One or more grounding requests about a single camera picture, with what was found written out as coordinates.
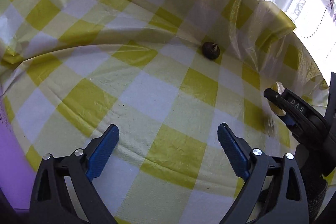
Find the dark dried fruit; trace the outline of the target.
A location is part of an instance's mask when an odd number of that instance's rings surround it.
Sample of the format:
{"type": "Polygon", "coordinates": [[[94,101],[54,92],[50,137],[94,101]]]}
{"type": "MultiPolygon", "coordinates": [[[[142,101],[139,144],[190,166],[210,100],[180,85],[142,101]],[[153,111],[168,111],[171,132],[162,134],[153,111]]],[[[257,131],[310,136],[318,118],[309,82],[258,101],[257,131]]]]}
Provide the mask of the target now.
{"type": "Polygon", "coordinates": [[[221,50],[215,42],[205,42],[202,45],[202,53],[209,60],[215,60],[219,57],[221,50]]]}

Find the yellow fruit half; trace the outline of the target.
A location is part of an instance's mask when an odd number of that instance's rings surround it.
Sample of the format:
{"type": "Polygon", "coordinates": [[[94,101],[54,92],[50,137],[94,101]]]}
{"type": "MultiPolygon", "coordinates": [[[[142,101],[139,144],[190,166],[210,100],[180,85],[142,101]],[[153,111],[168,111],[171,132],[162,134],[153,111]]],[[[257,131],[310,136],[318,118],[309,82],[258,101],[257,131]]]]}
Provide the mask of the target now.
{"type": "MultiPolygon", "coordinates": [[[[278,81],[275,82],[270,88],[273,91],[276,91],[278,96],[280,96],[285,91],[284,85],[278,81]]],[[[286,112],[279,107],[279,104],[276,100],[270,101],[269,106],[277,116],[283,117],[286,114],[286,112]]]]}

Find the white box purple rim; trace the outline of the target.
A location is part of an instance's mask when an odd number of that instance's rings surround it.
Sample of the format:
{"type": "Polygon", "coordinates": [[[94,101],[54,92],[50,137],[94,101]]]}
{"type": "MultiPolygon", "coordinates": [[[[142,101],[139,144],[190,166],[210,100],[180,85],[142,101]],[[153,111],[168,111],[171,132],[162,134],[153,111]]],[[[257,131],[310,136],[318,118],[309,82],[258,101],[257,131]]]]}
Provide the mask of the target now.
{"type": "Polygon", "coordinates": [[[29,165],[1,99],[1,190],[14,209],[30,207],[36,173],[29,165]]]}

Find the yellow white checkered tablecloth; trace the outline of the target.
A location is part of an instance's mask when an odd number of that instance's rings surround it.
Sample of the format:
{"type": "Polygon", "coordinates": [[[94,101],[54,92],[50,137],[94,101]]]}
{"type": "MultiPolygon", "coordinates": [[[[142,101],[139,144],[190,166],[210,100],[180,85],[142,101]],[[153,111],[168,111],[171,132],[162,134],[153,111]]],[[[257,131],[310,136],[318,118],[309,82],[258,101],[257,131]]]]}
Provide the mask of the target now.
{"type": "Polygon", "coordinates": [[[118,127],[93,183],[120,223],[218,223],[243,185],[218,125],[283,156],[297,142],[263,91],[278,81],[325,110],[293,30],[264,0],[1,0],[1,99],[35,173],[118,127]]]}

